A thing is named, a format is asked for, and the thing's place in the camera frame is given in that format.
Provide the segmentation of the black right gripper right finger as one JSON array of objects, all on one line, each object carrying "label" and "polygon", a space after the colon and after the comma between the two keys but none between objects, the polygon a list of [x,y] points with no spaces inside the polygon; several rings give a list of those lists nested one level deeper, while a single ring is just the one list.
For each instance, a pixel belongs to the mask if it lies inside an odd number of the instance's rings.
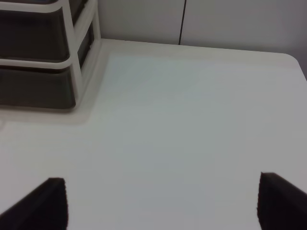
[{"label": "black right gripper right finger", "polygon": [[262,172],[257,217],[262,230],[305,230],[307,194],[276,173]]}]

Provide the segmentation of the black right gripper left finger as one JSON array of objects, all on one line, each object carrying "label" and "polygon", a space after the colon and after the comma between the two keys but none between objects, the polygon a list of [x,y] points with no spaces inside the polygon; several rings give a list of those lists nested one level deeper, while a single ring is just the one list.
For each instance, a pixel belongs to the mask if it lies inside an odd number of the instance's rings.
[{"label": "black right gripper left finger", "polygon": [[68,222],[63,178],[48,178],[0,215],[2,230],[66,230]]}]

